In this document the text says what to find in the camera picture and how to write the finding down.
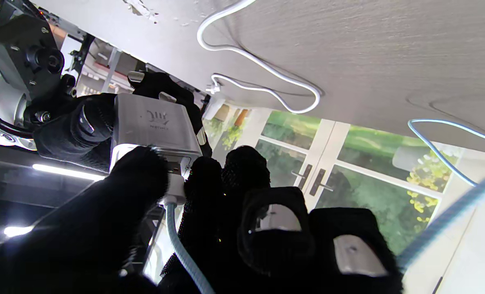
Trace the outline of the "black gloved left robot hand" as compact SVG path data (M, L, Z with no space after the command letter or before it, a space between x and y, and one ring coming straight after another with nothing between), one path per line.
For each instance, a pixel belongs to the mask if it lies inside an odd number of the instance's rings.
M0 294L199 294L176 255L159 283L120 275L168 188L164 158L136 147L108 177L0 246ZM233 149L224 166L198 158L184 190L178 236L216 294L403 293L371 210L309 212L299 188L271 187L253 147Z

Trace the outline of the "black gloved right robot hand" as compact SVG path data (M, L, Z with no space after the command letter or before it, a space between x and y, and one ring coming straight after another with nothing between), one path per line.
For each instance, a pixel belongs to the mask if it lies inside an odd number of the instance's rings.
M203 156L212 149L203 129L201 110L191 91L179 86L163 72L129 72L134 94L157 99L166 93L183 105L199 140ZM37 152L43 158L69 162L99 172L110 168L110 139L115 122L116 95L101 93L83 96L64 108L61 115L33 131Z

